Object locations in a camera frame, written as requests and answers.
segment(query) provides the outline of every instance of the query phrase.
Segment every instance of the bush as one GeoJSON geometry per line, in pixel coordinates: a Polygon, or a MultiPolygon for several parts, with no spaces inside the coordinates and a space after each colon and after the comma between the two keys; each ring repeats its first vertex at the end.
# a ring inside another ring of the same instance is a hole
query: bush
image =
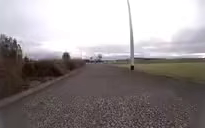
{"type": "Polygon", "coordinates": [[[67,69],[74,70],[85,65],[85,61],[81,59],[71,59],[65,62],[67,69]]]}
{"type": "Polygon", "coordinates": [[[0,61],[0,99],[20,92],[22,84],[19,66],[0,61]]]}
{"type": "Polygon", "coordinates": [[[25,62],[23,65],[23,77],[57,77],[65,72],[63,64],[55,60],[25,62]]]}

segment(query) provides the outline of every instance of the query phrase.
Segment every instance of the green grass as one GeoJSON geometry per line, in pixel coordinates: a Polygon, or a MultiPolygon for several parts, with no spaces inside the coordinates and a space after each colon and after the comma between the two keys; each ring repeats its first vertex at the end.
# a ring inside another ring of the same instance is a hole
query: green grass
{"type": "MultiPolygon", "coordinates": [[[[118,66],[129,67],[127,64],[118,64],[118,66]]],[[[205,81],[205,62],[136,64],[135,69],[156,75],[187,78],[193,81],[205,81]]]]}

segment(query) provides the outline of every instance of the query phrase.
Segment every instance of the field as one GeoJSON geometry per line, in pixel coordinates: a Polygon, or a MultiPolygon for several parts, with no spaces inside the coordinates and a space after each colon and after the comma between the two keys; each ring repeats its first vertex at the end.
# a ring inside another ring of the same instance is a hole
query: field
{"type": "MultiPolygon", "coordinates": [[[[118,64],[118,66],[129,67],[127,64],[118,64]]],[[[156,75],[205,82],[205,62],[135,64],[135,69],[156,75]]]]}

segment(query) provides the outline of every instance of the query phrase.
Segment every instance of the tree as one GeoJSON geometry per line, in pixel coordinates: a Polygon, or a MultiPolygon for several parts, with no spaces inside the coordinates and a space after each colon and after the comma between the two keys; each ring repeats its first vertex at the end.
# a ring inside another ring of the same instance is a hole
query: tree
{"type": "Polygon", "coordinates": [[[70,60],[70,54],[68,52],[64,52],[63,55],[62,55],[62,59],[64,61],[69,61],[70,60]]]}
{"type": "Polygon", "coordinates": [[[98,54],[98,55],[97,55],[97,60],[98,60],[99,62],[102,61],[102,54],[98,54]]]}
{"type": "Polygon", "coordinates": [[[22,48],[17,43],[17,40],[8,37],[5,34],[0,35],[0,55],[4,59],[14,60],[16,62],[22,61],[22,48]]]}

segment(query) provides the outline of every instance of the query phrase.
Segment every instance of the shrub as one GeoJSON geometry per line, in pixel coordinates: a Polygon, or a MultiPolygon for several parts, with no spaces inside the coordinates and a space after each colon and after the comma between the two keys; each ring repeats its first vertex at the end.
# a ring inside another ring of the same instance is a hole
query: shrub
{"type": "Polygon", "coordinates": [[[65,67],[55,60],[25,62],[23,77],[57,77],[65,73],[65,67]]]}

